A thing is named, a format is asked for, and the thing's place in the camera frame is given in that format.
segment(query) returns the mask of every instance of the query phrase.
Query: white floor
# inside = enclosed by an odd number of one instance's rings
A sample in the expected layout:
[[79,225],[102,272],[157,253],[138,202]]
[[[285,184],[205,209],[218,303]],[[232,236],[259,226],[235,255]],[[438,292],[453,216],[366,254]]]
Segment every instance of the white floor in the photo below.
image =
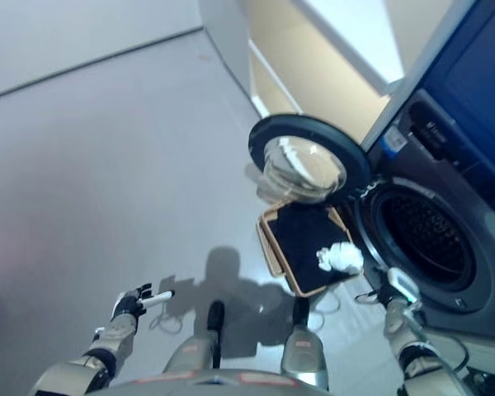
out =
[[[292,299],[254,228],[257,119],[204,33],[0,98],[0,395],[80,356],[119,291],[146,281],[177,295],[141,319],[116,382],[162,370],[214,298],[223,367],[279,370]],[[311,315],[335,394],[400,382],[381,309],[352,301],[367,287],[341,285]]]

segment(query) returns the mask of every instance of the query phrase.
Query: wooden tray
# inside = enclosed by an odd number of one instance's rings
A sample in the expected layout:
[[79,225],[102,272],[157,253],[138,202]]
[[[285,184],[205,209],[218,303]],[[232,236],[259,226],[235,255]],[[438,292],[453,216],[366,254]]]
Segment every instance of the wooden tray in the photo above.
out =
[[[316,295],[317,293],[324,291],[327,288],[327,286],[323,286],[308,292],[303,292],[300,289],[297,280],[295,279],[294,273],[291,270],[290,265],[286,260],[284,253],[281,250],[281,246],[279,245],[279,243],[275,238],[275,235],[271,231],[269,223],[271,221],[277,220],[279,209],[285,207],[286,205],[288,204],[280,203],[278,205],[274,205],[269,210],[266,210],[264,213],[262,213],[261,217],[258,219],[257,233],[261,241],[262,250],[264,251],[266,263],[268,265],[268,269],[270,270],[271,275],[274,277],[285,276],[286,280],[288,281],[288,285],[293,290],[293,292],[299,297],[309,297],[311,295]],[[340,229],[342,229],[347,235],[348,240],[352,242],[352,236],[350,235],[347,227],[341,220],[341,217],[339,216],[338,212],[331,206],[327,207],[327,211],[328,211],[328,218]]]

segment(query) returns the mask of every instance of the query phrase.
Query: washing machine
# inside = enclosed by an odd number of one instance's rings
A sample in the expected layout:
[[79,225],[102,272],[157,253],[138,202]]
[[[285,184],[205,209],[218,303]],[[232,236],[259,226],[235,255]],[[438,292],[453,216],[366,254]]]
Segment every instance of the washing machine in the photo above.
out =
[[495,338],[495,2],[477,2],[365,152],[304,115],[272,115],[249,138],[272,188],[332,205],[365,254],[422,292],[430,328]]

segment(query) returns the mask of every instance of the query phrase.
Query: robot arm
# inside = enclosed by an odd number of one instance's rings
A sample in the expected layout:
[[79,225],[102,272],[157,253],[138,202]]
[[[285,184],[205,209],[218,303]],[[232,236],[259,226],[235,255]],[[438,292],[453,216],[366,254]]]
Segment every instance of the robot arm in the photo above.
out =
[[375,301],[387,309],[384,335],[404,377],[398,395],[471,395],[457,374],[440,358],[416,319],[422,307],[417,285],[397,268],[389,269],[386,275],[381,288],[365,297],[374,296]]
[[152,296],[151,284],[121,293],[111,321],[96,330],[93,343],[80,358],[50,367],[30,396],[79,396],[108,386],[132,353],[139,316],[147,308],[171,299],[173,291]]

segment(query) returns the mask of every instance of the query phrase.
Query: door glass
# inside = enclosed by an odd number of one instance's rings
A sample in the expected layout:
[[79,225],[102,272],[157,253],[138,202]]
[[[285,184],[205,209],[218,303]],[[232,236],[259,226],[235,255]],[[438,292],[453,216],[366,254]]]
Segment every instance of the door glass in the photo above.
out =
[[280,136],[264,148],[264,176],[286,200],[324,201],[347,180],[341,161],[322,145],[295,136]]

